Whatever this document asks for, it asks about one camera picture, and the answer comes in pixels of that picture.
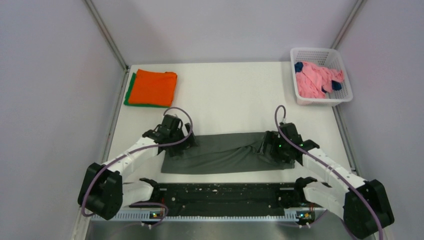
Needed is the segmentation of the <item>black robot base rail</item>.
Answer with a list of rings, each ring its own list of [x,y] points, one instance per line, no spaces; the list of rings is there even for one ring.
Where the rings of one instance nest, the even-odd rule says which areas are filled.
[[[301,197],[294,183],[157,183],[144,203],[172,217],[282,216],[288,209],[322,210]]]

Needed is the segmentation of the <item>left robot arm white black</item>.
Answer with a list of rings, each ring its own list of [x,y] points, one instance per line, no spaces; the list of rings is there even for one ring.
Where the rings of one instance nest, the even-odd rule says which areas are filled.
[[[85,217],[97,215],[110,220],[123,208],[138,202],[154,207],[160,193],[148,180],[125,183],[143,163],[162,152],[180,155],[196,145],[193,121],[183,123],[174,115],[165,114],[162,122],[147,130],[137,142],[117,157],[87,168],[77,198]]]

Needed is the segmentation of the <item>grey t-shirt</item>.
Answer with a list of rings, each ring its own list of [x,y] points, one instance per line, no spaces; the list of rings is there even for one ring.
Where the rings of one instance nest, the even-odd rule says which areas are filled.
[[[198,145],[182,154],[165,153],[161,172],[209,175],[293,169],[293,162],[278,162],[269,153],[258,153],[265,135],[245,132],[197,136]]]

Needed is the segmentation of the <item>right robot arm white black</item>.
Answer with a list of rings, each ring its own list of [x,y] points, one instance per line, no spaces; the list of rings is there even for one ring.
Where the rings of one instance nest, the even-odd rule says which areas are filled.
[[[395,222],[384,185],[366,180],[332,160],[314,141],[303,140],[293,123],[281,123],[276,131],[266,131],[257,150],[277,163],[299,163],[315,177],[299,177],[294,182],[293,200],[309,203],[339,217],[357,239],[365,239]]]

